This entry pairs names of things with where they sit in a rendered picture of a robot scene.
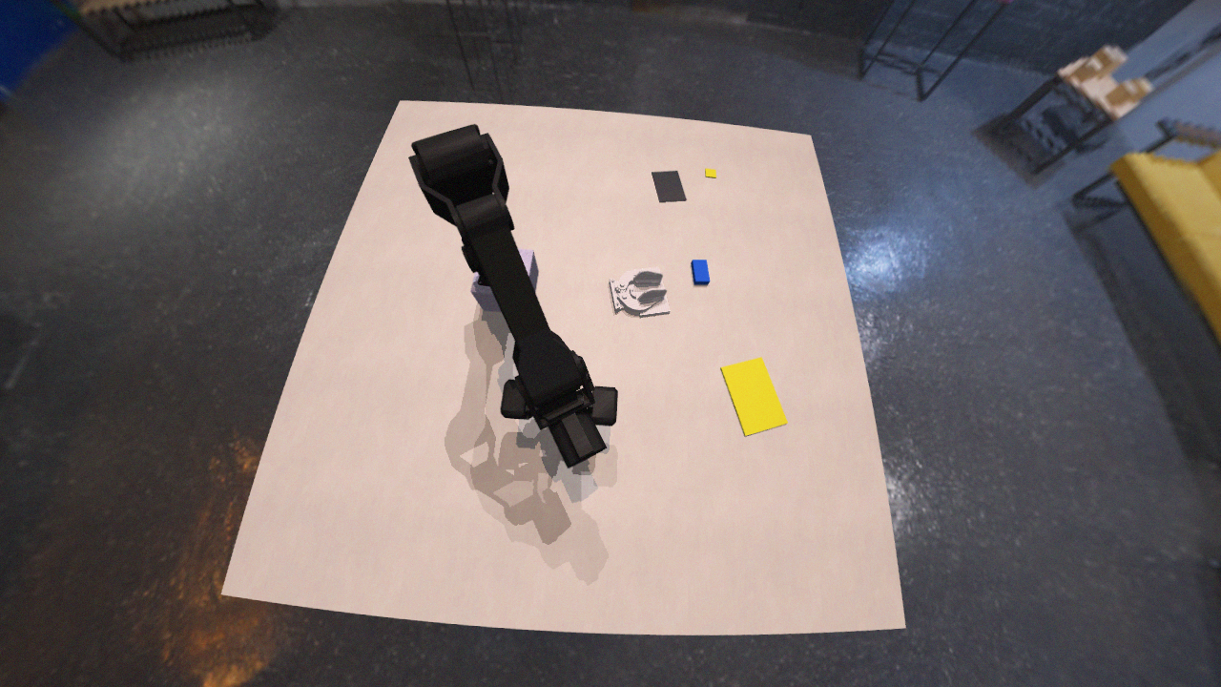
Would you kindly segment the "blue rectangular block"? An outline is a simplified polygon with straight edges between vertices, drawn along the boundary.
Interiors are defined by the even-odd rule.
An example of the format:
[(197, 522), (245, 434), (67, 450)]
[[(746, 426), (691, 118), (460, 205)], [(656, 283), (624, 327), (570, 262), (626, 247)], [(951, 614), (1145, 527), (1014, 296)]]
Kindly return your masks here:
[(691, 273), (694, 273), (694, 286), (708, 286), (707, 260), (691, 260)]

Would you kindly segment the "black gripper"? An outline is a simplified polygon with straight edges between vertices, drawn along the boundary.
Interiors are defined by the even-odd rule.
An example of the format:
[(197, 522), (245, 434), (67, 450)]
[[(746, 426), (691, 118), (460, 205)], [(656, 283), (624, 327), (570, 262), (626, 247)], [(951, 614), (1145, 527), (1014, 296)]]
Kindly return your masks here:
[[(597, 426), (613, 427), (617, 423), (618, 390), (615, 387), (595, 386), (592, 392), (593, 401), (589, 412)], [(532, 412), (524, 400), (523, 392), (516, 386), (516, 379), (507, 379), (501, 401), (501, 414), (505, 419), (531, 419)]]

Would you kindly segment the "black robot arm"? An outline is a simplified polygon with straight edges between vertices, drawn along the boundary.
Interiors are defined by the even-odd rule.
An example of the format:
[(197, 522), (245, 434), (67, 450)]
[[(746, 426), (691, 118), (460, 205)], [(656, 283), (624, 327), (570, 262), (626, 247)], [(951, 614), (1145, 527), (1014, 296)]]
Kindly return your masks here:
[(477, 286), (491, 286), (501, 305), (515, 340), (514, 378), (538, 428), (549, 427), (568, 469), (582, 464), (607, 448), (587, 409), (596, 404), (596, 388), (584, 358), (547, 325), (513, 237), (501, 153), (488, 132), (480, 135), (477, 123), (425, 135), (411, 146), (415, 156), (408, 159), (424, 198), (462, 232), (464, 260), (477, 271)]

